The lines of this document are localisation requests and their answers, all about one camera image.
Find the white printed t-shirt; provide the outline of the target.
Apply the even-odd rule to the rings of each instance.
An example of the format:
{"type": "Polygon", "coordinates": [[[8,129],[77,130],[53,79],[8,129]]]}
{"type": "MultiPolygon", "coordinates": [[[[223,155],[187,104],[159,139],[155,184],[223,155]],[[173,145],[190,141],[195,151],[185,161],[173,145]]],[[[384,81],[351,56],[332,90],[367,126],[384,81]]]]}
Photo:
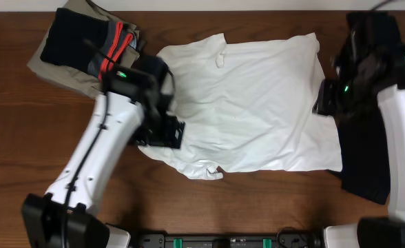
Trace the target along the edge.
{"type": "Polygon", "coordinates": [[[324,73],[314,33],[227,43],[215,34],[159,52],[174,75],[171,113],[185,123],[179,149],[143,147],[190,179],[226,172],[342,169],[338,130],[312,109],[324,73]]]}

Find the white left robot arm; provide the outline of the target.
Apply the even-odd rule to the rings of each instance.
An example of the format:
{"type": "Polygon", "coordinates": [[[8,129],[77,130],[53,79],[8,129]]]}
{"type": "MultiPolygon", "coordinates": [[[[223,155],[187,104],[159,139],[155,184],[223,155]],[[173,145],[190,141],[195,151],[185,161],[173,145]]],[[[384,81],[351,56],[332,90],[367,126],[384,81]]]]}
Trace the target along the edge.
{"type": "Polygon", "coordinates": [[[185,124],[168,114],[172,71],[143,56],[135,68],[114,63],[102,79],[79,144],[43,196],[28,194],[21,213],[32,247],[128,247],[128,231],[97,219],[106,185],[127,145],[180,148],[185,124]]]}

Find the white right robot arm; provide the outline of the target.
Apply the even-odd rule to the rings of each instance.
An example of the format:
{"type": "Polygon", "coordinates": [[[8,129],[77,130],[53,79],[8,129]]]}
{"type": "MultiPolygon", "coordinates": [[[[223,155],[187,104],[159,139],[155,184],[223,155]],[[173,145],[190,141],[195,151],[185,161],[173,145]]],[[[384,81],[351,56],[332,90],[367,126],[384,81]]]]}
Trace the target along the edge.
{"type": "Polygon", "coordinates": [[[352,117],[377,105],[386,131],[391,179],[388,215],[329,226],[324,247],[405,247],[405,45],[345,45],[323,80],[313,113],[352,117]]]}

